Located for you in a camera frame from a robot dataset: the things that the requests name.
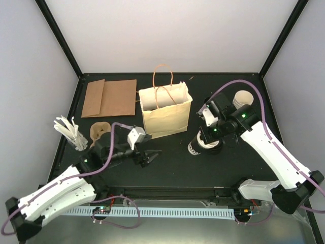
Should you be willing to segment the stack of white paper cups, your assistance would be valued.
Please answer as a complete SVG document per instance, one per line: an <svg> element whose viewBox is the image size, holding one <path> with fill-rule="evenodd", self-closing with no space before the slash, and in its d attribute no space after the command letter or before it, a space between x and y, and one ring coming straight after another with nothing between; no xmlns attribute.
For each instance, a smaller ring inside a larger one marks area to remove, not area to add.
<svg viewBox="0 0 325 244"><path fill-rule="evenodd" d="M246 90L240 90L236 92L233 98L233 105L236 109L239 109L244 105L252 105L253 101L254 97L252 93Z"/></svg>

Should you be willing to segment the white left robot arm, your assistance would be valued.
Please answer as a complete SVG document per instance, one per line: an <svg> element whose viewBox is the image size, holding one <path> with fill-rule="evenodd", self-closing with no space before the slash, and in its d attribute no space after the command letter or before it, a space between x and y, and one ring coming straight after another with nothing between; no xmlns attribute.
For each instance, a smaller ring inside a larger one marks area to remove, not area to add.
<svg viewBox="0 0 325 244"><path fill-rule="evenodd" d="M151 139L141 127L125 126L129 130L125 143L120 143L114 131L103 133L75 164L37 191L20 199L5 202L13 234L19 242L37 235L42 228L71 208L91 202L103 203L109 197L109 186L101 173L126 159L136 165L149 166L161 150L141 149L139 144Z"/></svg>

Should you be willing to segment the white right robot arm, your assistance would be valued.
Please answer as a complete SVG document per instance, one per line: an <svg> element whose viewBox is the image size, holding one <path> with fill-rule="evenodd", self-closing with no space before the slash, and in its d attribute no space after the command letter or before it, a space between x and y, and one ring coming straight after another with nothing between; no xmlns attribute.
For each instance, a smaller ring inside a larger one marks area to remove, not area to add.
<svg viewBox="0 0 325 244"><path fill-rule="evenodd" d="M206 123L198 133L201 148L211 149L226 136L235 134L261 156L277 177L276 181L241 181L231 191L235 204L242 205L250 199L269 201L291 215L324 181L320 171L311 171L284 147L251 105L237 109L219 93L207 98L198 114Z"/></svg>

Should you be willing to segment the cream paper bag with handles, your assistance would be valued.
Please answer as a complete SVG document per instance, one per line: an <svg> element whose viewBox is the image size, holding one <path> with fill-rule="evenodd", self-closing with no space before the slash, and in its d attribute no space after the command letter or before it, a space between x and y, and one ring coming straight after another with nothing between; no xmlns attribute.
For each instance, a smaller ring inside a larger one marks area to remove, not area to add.
<svg viewBox="0 0 325 244"><path fill-rule="evenodd" d="M145 132L153 139L187 131L193 101L185 82L173 83L173 72L168 85L156 85L153 72L152 87L138 91Z"/></svg>

